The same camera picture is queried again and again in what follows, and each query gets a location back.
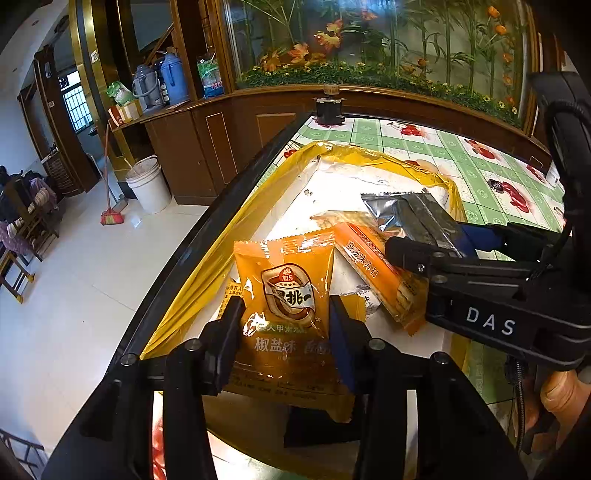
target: wooden chair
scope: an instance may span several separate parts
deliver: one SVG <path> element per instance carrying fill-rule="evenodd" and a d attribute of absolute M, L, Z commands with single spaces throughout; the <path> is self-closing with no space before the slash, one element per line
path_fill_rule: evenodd
<path fill-rule="evenodd" d="M 17 192 L 17 182 L 21 182 L 22 187 L 27 192 L 28 203 L 25 205 L 21 199 L 21 196 Z M 59 238 L 59 234 L 52 227 L 51 222 L 48 220 L 47 215 L 44 213 L 42 207 L 35 207 L 35 209 L 29 213 L 28 206 L 33 202 L 28 194 L 24 181 L 22 179 L 12 179 L 4 187 L 4 194 L 10 200 L 17 214 L 23 219 L 24 223 L 18 229 L 17 235 L 23 237 L 33 247 L 33 254 L 39 261 L 43 261 L 39 251 L 45 244 L 45 242 L 54 235 Z"/>
<path fill-rule="evenodd" d="M 10 264 L 15 264 L 20 272 L 17 275 L 16 280 L 11 284 L 4 276 L 3 272 L 8 271 Z M 22 303 L 22 295 L 18 292 L 22 282 L 25 278 L 32 283 L 35 280 L 35 275 L 25 270 L 25 267 L 21 265 L 16 255 L 13 254 L 8 248 L 4 249 L 4 252 L 0 253 L 0 284 L 4 285 L 10 293 L 16 298 L 19 303 Z"/>

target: fish tank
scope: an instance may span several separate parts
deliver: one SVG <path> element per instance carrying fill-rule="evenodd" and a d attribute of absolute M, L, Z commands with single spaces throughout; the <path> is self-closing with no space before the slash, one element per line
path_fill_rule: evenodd
<path fill-rule="evenodd" d="M 385 87 L 521 127 L 520 0 L 222 0 L 238 88 Z"/>

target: red broom head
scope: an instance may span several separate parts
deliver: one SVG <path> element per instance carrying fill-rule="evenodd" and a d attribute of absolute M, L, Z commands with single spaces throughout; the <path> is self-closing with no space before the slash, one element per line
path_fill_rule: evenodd
<path fill-rule="evenodd" d="M 101 225 L 117 225 L 123 223 L 123 215 L 117 213 L 113 209 L 104 211 L 100 216 Z"/>

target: broom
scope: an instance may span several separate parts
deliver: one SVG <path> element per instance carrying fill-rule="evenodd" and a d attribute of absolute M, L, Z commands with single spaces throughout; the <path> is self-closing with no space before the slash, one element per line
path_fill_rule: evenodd
<path fill-rule="evenodd" d="M 101 225 L 117 225 L 123 223 L 123 215 L 119 212 L 114 211 L 111 208 L 111 197 L 109 196 L 109 158 L 107 156 L 109 147 L 109 128 L 111 125 L 107 122 L 107 128 L 105 131 L 105 190 L 107 192 L 107 209 L 100 215 Z"/>

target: cloth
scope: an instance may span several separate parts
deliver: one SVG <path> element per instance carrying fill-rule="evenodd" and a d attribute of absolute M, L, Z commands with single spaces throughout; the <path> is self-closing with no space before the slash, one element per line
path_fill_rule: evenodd
<path fill-rule="evenodd" d="M 53 208 L 53 209 L 57 208 L 57 195 L 53 190 L 51 190 L 47 186 L 47 183 L 45 183 L 45 181 L 43 179 L 38 179 L 38 178 L 31 179 L 30 190 L 31 190 L 31 197 L 33 199 L 35 199 L 36 205 L 45 205 L 47 202 L 49 202 L 49 205 L 51 206 L 51 208 Z M 43 203 L 39 203 L 37 201 L 37 194 L 39 192 L 42 192 L 43 190 L 44 190 L 44 192 L 42 193 L 42 195 L 46 199 Z"/>
<path fill-rule="evenodd" d="M 17 255 L 32 254 L 32 246 L 23 237 L 16 235 L 14 238 L 11 238 L 8 235 L 8 225 L 6 222 L 0 222 L 0 242 Z"/>

